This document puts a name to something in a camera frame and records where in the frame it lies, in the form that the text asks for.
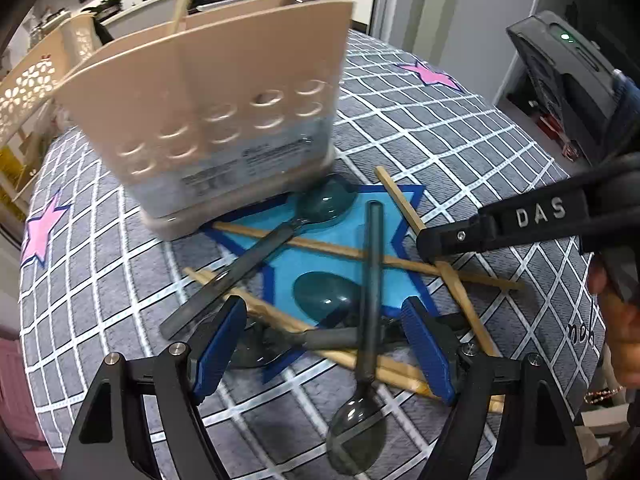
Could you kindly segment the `operator right hand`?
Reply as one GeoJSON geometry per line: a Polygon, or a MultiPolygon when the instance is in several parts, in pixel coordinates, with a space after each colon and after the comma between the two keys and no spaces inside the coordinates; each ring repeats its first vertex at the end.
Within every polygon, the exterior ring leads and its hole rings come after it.
{"type": "Polygon", "coordinates": [[[598,297],[606,327],[606,344],[617,381],[626,388],[640,385],[639,308],[625,304],[608,284],[608,274],[598,255],[590,260],[587,286],[598,297]]]}

